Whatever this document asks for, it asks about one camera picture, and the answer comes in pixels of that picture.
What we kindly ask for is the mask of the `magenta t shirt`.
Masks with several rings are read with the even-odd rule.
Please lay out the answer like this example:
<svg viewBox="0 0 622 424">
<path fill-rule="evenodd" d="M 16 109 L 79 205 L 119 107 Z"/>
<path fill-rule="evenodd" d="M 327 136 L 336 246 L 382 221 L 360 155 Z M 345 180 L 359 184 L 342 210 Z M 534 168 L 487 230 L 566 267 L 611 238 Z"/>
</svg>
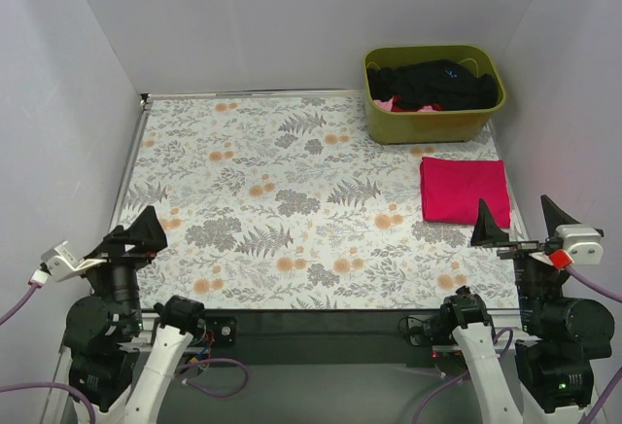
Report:
<svg viewBox="0 0 622 424">
<path fill-rule="evenodd" d="M 510 197 L 501 160 L 424 157 L 420 187 L 426 222 L 473 226 L 483 199 L 499 227 L 511 226 Z"/>
</svg>

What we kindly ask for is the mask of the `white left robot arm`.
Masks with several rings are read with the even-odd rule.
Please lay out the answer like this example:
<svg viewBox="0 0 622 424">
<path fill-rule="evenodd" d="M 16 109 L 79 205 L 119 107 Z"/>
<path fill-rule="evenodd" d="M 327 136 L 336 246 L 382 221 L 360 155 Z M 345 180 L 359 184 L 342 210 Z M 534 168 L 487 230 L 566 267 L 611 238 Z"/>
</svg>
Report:
<svg viewBox="0 0 622 424">
<path fill-rule="evenodd" d="M 90 295 L 75 301 L 62 343 L 71 354 L 68 381 L 84 402 L 85 423 L 154 423 L 188 346 L 207 333 L 202 303 L 173 296 L 155 306 L 158 322 L 147 362 L 134 371 L 143 331 L 137 273 L 168 245 L 153 206 L 128 227 L 111 230 L 77 267 Z"/>
</svg>

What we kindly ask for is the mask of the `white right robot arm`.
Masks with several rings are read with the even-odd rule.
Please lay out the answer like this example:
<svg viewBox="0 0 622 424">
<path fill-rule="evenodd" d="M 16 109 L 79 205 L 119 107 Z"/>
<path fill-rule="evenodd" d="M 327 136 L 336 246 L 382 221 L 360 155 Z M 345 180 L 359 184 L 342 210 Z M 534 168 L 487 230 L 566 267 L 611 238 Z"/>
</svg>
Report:
<svg viewBox="0 0 622 424">
<path fill-rule="evenodd" d="M 540 202 L 545 240 L 511 240 L 481 200 L 470 241 L 513 263 L 527 334 L 514 343 L 521 407 L 506 383 L 483 299 L 462 287 L 440 307 L 441 335 L 460 348 L 485 423 L 592 423 L 621 379 L 617 373 L 595 395 L 592 363 L 611 356 L 615 320 L 600 302 L 563 294 L 575 265 L 601 262 L 604 233 L 576 221 L 547 195 Z"/>
</svg>

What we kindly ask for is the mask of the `green plastic laundry basket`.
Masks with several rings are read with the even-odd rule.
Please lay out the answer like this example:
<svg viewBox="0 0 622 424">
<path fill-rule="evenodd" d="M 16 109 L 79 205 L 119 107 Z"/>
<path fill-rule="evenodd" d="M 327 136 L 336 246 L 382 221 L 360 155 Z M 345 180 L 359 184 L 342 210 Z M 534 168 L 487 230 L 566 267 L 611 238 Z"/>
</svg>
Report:
<svg viewBox="0 0 622 424">
<path fill-rule="evenodd" d="M 441 59 L 460 63 L 473 74 L 491 75 L 499 87 L 497 104 L 484 110 L 394 113 L 373 103 L 365 74 L 365 69 L 370 65 L 398 68 Z M 505 103 L 505 88 L 493 59 L 482 48 L 470 44 L 376 48 L 363 57 L 363 69 L 367 131 L 380 144 L 467 142 L 483 129 Z"/>
</svg>

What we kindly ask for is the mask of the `floral patterned table mat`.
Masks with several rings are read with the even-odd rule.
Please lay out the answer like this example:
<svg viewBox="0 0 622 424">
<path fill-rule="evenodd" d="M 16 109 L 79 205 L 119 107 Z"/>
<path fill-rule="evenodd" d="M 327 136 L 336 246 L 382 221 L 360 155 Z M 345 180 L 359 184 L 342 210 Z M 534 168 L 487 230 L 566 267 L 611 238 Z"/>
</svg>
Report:
<svg viewBox="0 0 622 424">
<path fill-rule="evenodd" d="M 512 265 L 468 226 L 422 217 L 424 158 L 495 159 L 466 143 L 380 145 L 348 96 L 164 98 L 138 136 L 116 220 L 155 208 L 168 246 L 138 273 L 144 308 L 437 308 L 468 286 L 518 305 Z"/>
</svg>

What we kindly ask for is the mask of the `black t shirt in basket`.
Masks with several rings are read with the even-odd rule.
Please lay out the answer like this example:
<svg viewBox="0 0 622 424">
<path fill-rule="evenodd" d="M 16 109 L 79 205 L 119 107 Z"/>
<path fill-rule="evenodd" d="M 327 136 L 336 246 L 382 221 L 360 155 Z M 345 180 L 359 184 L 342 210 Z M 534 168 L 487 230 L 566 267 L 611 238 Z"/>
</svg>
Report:
<svg viewBox="0 0 622 424">
<path fill-rule="evenodd" d="M 491 75 L 473 74 L 446 59 L 398 68 L 372 64 L 365 74 L 372 100 L 386 101 L 398 95 L 395 104 L 414 111 L 431 103 L 440 106 L 435 112 L 484 110 L 494 107 L 499 98 L 498 84 Z"/>
</svg>

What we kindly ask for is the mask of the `pink garment in basket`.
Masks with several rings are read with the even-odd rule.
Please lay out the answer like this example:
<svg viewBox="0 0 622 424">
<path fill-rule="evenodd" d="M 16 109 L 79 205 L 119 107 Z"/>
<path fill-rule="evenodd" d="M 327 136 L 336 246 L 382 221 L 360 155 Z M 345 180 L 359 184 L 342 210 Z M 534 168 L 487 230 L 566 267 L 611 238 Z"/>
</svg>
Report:
<svg viewBox="0 0 622 424">
<path fill-rule="evenodd" d="M 414 113 L 415 111 L 416 112 L 435 112 L 435 111 L 440 111 L 440 106 L 438 104 L 435 104 L 435 103 L 425 104 L 424 106 L 422 106 L 419 109 L 416 109 L 415 111 L 412 110 L 412 109 L 404 109 L 404 108 L 401 108 L 401 107 L 399 107 L 399 106 L 397 106 L 395 104 L 395 101 L 397 99 L 399 99 L 398 95 L 394 96 L 394 97 L 392 97 L 392 98 L 390 98 L 389 100 L 386 100 L 386 101 L 383 101 L 381 99 L 374 99 L 373 103 L 377 107 L 379 107 L 379 108 L 381 108 L 381 109 L 383 109 L 385 111 L 391 111 L 391 112 L 394 112 L 394 113 Z"/>
</svg>

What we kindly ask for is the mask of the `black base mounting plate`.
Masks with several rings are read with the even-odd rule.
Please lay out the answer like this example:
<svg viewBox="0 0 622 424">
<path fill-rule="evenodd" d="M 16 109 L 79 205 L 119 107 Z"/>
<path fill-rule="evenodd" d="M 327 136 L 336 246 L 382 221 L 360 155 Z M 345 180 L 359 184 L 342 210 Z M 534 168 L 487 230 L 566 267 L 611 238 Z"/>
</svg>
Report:
<svg viewBox="0 0 622 424">
<path fill-rule="evenodd" d="M 213 358 L 247 366 L 434 365 L 458 345 L 437 309 L 208 310 Z"/>
</svg>

